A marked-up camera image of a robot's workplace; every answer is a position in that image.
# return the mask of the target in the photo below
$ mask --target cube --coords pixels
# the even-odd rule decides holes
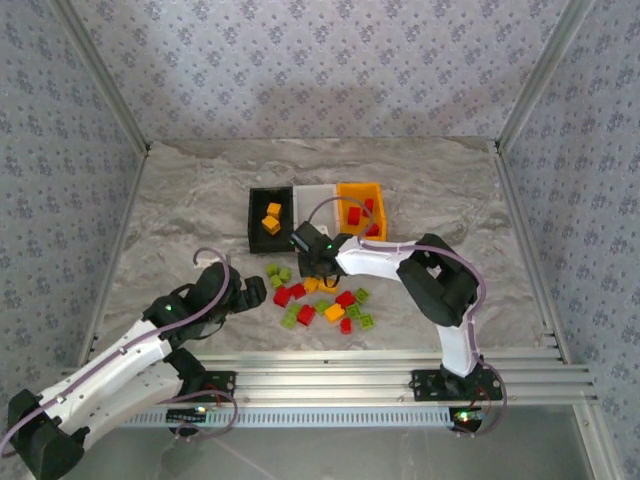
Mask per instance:
[[[280,220],[280,214],[282,213],[282,205],[279,203],[270,203],[267,207],[267,215]]]
[[[316,312],[318,312],[320,315],[324,314],[325,310],[327,308],[329,308],[331,306],[331,304],[329,302],[327,302],[326,300],[320,300],[318,303],[315,304],[315,309]]]
[[[288,313],[293,313],[294,315],[298,315],[298,313],[300,313],[300,310],[302,309],[302,305],[300,305],[299,303],[293,302],[291,305],[289,305],[289,308],[287,308],[287,312]]]
[[[369,211],[373,214],[373,198],[367,198],[364,201],[364,206],[367,207]],[[362,209],[362,216],[365,218],[369,218],[369,214],[364,208]]]
[[[274,275],[273,277],[271,277],[271,285],[275,289],[278,289],[282,286],[282,280],[280,280],[280,277],[278,275]]]
[[[313,308],[311,305],[303,305],[298,312],[298,323],[301,323],[305,327],[308,327],[311,324],[311,320],[313,320],[315,314],[315,308]]]
[[[340,320],[340,333],[343,335],[349,335],[353,332],[353,325],[351,324],[350,318],[343,318]]]
[[[377,223],[374,223],[367,231],[367,237],[375,237],[376,235],[380,235],[380,227]]]
[[[293,295],[293,298],[295,298],[296,300],[304,297],[307,294],[307,291],[304,289],[304,286],[301,283],[296,283],[292,287],[289,287],[289,291],[291,292],[291,295]]]
[[[289,293],[289,289],[286,287],[280,287],[273,296],[273,303],[279,307],[286,308],[290,299],[291,294]]]
[[[376,325],[376,322],[373,321],[373,317],[369,314],[360,315],[358,317],[358,322],[360,322],[360,328],[362,328],[365,331],[371,330]]]
[[[280,271],[277,263],[270,263],[266,266],[265,271],[267,272],[267,277],[271,278],[274,275],[277,275]]]
[[[289,267],[282,267],[278,275],[280,276],[282,283],[287,283],[291,280],[291,269]]]
[[[369,292],[367,292],[364,288],[359,288],[356,291],[356,301],[360,305],[367,303],[368,299],[369,299]]]
[[[336,293],[338,293],[338,285],[336,285],[335,280],[322,279],[320,280],[320,282],[318,282],[318,290],[335,295]]]
[[[304,281],[304,289],[307,293],[313,293],[318,289],[318,284],[320,280],[317,278],[309,277]]]
[[[298,323],[298,319],[293,313],[289,312],[285,313],[284,317],[282,317],[282,320],[280,320],[280,325],[289,330],[293,330],[293,327],[296,326],[296,323]]]
[[[347,224],[357,227],[360,224],[360,209],[358,207],[349,207],[347,214]]]
[[[262,219],[262,226],[271,235],[275,235],[280,231],[280,222],[269,215]]]
[[[347,315],[349,315],[351,318],[358,318],[360,315],[362,315],[362,312],[360,311],[360,307],[358,305],[349,305],[346,308],[347,311]]]
[[[342,308],[347,308],[349,305],[356,303],[356,297],[347,290],[336,297],[336,303],[339,303]]]
[[[324,311],[324,316],[327,317],[329,323],[335,323],[344,315],[344,310],[339,303],[334,303]]]

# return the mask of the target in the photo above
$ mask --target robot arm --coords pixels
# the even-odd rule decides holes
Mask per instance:
[[[361,244],[349,234],[332,240],[303,222],[291,238],[300,250],[302,276],[371,275],[401,282],[420,311],[436,324],[443,368],[459,378],[476,371],[464,314],[477,300],[478,282],[455,260],[416,250],[422,245],[454,253],[440,237],[427,234],[417,242]]]
[[[264,281],[248,278],[242,289],[239,273],[229,267],[228,284],[213,308],[182,327],[158,329],[202,311],[220,293],[224,275],[222,264],[214,263],[195,285],[156,299],[127,333],[76,373],[37,396],[25,389],[10,400],[9,429],[41,406],[51,405],[9,440],[37,480],[61,478],[85,450],[135,413],[207,389],[211,374],[180,345],[197,339],[208,324],[223,324],[227,314],[262,304]],[[136,338],[142,340],[131,346]],[[78,381],[73,391],[64,393]]]

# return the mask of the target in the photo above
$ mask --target patterned wallpaper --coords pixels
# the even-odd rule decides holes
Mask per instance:
[[[509,158],[573,353],[640,479],[638,2],[596,2]]]
[[[497,137],[566,0],[74,0],[148,140]]]
[[[0,17],[4,422],[13,394],[77,360],[138,158],[47,2],[5,0]]]

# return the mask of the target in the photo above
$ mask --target marble surface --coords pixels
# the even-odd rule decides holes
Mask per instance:
[[[489,287],[477,318],[481,347],[538,345],[542,322],[484,139],[233,140],[153,144],[96,352],[156,297],[197,279],[201,270],[191,264],[191,256],[200,246],[223,251],[243,276],[263,275],[273,261],[295,271],[294,254],[248,253],[250,187],[343,181],[382,184],[389,241],[433,232],[475,263]],[[358,286],[371,292],[363,310],[375,316],[373,330],[355,328],[345,336],[318,316],[308,329],[285,330],[279,325],[283,310],[269,298],[258,309],[229,316],[219,333],[189,347],[207,353],[439,349],[435,328],[399,282],[341,281],[342,288]],[[314,294],[313,302],[323,295]]]

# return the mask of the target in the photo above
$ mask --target green cube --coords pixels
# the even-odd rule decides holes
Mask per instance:
[[[274,275],[278,275],[278,271],[280,271],[280,267],[278,267],[277,263],[270,263],[269,265],[267,265],[267,268],[265,270],[267,271],[267,276],[271,278]]]
[[[331,304],[326,300],[320,300],[318,303],[314,305],[316,312],[318,312],[320,315],[324,315],[324,311],[330,306]]]
[[[364,288],[359,288],[355,294],[356,300],[360,305],[367,303],[369,299],[369,292],[367,292]]]
[[[271,277],[271,285],[273,285],[273,288],[280,288],[282,286],[282,280],[280,280],[278,275]]]
[[[349,305],[346,309],[346,312],[347,312],[347,317],[350,317],[350,318],[358,318],[360,315],[362,315],[362,312],[360,311],[360,307],[356,303],[354,303],[353,305]]]
[[[282,267],[280,269],[279,275],[282,283],[287,283],[289,280],[291,280],[291,269],[288,267]]]
[[[373,321],[373,317],[369,314],[360,315],[358,321],[360,322],[360,328],[363,330],[371,330],[376,326],[376,322]]]
[[[300,310],[302,310],[302,305],[293,302],[291,305],[289,305],[289,308],[287,308],[287,313],[293,313],[297,317],[300,313]]]
[[[296,323],[298,323],[298,318],[291,312],[285,313],[284,317],[282,317],[282,320],[280,320],[280,325],[288,330],[293,330],[293,327],[296,326]]]

